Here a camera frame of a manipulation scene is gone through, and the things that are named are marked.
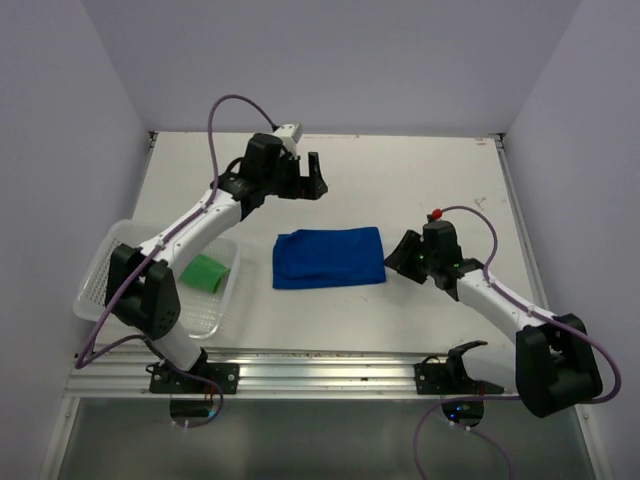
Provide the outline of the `blue microfiber towel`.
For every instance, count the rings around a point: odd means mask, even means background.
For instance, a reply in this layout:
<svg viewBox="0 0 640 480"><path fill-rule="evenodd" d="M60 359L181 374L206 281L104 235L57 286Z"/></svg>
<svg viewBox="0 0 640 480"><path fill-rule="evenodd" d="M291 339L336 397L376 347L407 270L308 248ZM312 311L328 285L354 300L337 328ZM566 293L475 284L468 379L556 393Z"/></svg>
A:
<svg viewBox="0 0 640 480"><path fill-rule="evenodd" d="M273 247L272 286L305 290L382 284L386 281L379 229L300 229L280 234Z"/></svg>

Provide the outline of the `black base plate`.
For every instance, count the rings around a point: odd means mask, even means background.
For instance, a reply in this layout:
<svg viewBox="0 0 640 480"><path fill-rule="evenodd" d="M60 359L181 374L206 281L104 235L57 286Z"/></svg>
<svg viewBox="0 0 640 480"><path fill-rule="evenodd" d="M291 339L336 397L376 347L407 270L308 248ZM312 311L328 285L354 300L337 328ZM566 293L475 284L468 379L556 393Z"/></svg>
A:
<svg viewBox="0 0 640 480"><path fill-rule="evenodd" d="M505 389L490 382L457 378L441 363L416 363L414 384L418 395L493 395Z"/></svg>
<svg viewBox="0 0 640 480"><path fill-rule="evenodd" d="M195 372L178 372L164 363L146 366L151 376L149 392L152 394L235 394L240 379L240 366L236 363L206 363Z"/></svg>

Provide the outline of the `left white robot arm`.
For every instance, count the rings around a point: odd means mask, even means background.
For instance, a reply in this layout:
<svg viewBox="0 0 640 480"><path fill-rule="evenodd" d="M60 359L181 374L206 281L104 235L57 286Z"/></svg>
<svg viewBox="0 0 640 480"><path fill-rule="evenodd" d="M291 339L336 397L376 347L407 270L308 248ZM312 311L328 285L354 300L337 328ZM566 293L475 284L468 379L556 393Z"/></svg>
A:
<svg viewBox="0 0 640 480"><path fill-rule="evenodd" d="M303 174L294 137L253 135L244 155L178 220L136 247L121 244L112 252L106 314L140 332L173 364L172 379L182 390L201 390L208 369L201 363L200 347L179 321L179 277L214 239L245 220L267 197L317 200L327 190L318 153L309 153L308 172Z"/></svg>

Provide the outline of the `clear plastic basket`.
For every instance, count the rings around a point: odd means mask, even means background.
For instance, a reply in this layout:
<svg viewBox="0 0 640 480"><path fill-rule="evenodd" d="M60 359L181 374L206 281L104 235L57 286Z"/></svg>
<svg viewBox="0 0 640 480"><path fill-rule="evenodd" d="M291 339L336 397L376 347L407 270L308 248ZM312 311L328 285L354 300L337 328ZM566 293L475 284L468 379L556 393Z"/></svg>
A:
<svg viewBox="0 0 640 480"><path fill-rule="evenodd" d="M80 284L73 305L76 316L95 322L104 311L112 251L122 243L136 246L160 231L157 225L130 219L118 221L109 229ZM215 293L205 293L183 283L177 284L181 303L179 321L191 338L199 340L211 337L225 318L241 257L240 247L224 237L216 238L202 253L227 267L229 272L224 275Z"/></svg>

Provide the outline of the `green microfiber towel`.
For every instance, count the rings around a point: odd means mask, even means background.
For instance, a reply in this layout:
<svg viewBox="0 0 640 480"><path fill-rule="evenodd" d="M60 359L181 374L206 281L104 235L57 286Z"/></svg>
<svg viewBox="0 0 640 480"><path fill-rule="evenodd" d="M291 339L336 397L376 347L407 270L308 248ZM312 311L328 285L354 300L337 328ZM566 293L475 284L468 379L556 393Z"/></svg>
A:
<svg viewBox="0 0 640 480"><path fill-rule="evenodd" d="M216 293L230 269L207 255L197 255L185 268L180 282L205 293Z"/></svg>

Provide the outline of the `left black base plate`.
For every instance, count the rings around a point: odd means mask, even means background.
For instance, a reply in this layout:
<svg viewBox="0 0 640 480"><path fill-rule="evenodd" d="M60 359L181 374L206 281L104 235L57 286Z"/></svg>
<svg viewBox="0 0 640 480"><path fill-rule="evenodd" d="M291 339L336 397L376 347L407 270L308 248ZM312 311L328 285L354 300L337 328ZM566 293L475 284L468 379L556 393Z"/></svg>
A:
<svg viewBox="0 0 640 480"><path fill-rule="evenodd" d="M240 366L236 363L206 363L195 372L178 372L164 363L146 366L151 376L149 392L152 394L235 394L240 379Z"/></svg>

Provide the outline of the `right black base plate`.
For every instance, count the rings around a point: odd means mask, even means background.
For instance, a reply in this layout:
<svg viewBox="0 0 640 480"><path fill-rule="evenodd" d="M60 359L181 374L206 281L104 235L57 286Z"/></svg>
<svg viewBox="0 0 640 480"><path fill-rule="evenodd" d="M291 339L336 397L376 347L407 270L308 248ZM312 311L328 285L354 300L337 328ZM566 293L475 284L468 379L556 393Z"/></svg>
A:
<svg viewBox="0 0 640 480"><path fill-rule="evenodd" d="M418 395L493 395L505 389L490 382L457 378L441 363L416 363L414 384Z"/></svg>

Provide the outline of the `aluminium mounting rail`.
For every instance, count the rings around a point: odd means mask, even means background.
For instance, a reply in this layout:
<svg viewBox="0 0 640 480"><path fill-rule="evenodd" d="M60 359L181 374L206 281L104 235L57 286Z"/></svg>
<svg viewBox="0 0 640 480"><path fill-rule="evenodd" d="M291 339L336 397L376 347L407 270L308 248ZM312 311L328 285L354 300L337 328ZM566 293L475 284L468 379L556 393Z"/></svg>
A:
<svg viewBox="0 0 640 480"><path fill-rule="evenodd" d="M412 399L418 395L414 365L420 355L360 353L282 353L238 355L211 352L209 362L225 396L243 399ZM64 393L77 398L143 398L151 395L194 399L177 386L155 387L151 366L158 359L143 352L108 354L72 370Z"/></svg>

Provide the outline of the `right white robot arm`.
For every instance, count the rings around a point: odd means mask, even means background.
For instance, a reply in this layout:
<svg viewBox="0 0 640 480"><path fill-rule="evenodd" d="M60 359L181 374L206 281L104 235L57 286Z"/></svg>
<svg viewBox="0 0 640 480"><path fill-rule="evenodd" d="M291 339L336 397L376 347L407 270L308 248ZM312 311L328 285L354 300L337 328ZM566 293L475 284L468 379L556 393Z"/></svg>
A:
<svg viewBox="0 0 640 480"><path fill-rule="evenodd" d="M485 277L484 265L465 257L448 221L432 221L422 231L407 231L385 259L386 267L422 284L432 279L453 300L479 313L514 348L488 351L485 340L451 348L445 362L415 364L420 394L515 393L535 416L544 418L603 391L584 323L573 314L557 316L528 305L511 290Z"/></svg>

